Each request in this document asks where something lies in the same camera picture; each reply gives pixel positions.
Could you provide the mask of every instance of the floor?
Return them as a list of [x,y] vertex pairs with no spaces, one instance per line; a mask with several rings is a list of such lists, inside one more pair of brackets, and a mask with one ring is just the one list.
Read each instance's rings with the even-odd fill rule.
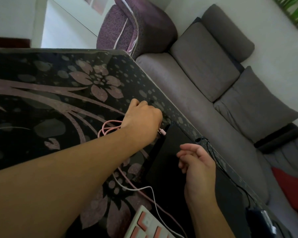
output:
[[48,0],[41,48],[96,48],[97,36]]

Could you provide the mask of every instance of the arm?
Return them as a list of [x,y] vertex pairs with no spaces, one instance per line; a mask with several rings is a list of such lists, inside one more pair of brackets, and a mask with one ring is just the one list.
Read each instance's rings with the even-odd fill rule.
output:
[[109,175],[157,135],[162,113],[133,99],[122,128],[0,171],[0,237],[60,237]]
[[183,144],[177,156],[187,174],[184,195],[197,238],[234,238],[215,198],[214,160],[197,144]]

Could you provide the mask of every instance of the purple chair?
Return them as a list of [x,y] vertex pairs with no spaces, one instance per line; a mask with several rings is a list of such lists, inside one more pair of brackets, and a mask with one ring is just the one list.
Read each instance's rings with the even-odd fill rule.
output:
[[177,29],[160,8],[147,0],[115,0],[97,38],[97,49],[123,49],[133,58],[162,53],[178,38]]

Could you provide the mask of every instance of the pink cable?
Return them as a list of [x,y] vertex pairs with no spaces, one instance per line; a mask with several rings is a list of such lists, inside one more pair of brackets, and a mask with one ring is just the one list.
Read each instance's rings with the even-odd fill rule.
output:
[[[97,137],[99,138],[100,137],[100,133],[103,133],[103,135],[107,135],[108,132],[112,131],[112,130],[118,130],[121,128],[121,125],[117,126],[117,127],[110,127],[110,128],[105,128],[105,125],[108,124],[108,123],[111,123],[111,122],[117,122],[117,123],[122,123],[122,121],[119,121],[119,120],[108,120],[106,121],[103,126],[102,126],[102,129],[98,132],[98,135]],[[159,132],[162,134],[162,135],[166,135],[166,132],[159,128]],[[122,174],[122,176],[127,180],[127,182],[134,188],[134,189],[138,189],[137,187],[134,186],[134,184],[127,178],[127,176],[123,173],[123,171],[118,167],[118,170],[119,172]],[[152,199],[150,199],[146,194],[144,194],[143,192],[141,192],[140,190],[138,190],[138,192],[143,195],[147,200],[151,201],[152,203],[155,203]],[[168,215],[180,228],[181,230],[183,231],[183,233],[186,235],[187,237],[187,234],[186,232],[184,231],[184,229],[182,228],[182,226],[175,220],[175,218],[173,218],[173,216],[171,216],[168,212],[166,212],[163,208],[161,208],[157,203],[156,203],[157,207],[163,212],[165,213],[166,215]]]

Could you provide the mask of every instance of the forearm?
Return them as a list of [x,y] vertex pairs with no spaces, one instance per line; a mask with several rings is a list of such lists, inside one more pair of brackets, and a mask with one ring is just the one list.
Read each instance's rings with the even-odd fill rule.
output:
[[235,238],[217,204],[190,207],[196,238]]
[[97,188],[143,144],[122,128],[0,171],[0,237],[61,236]]

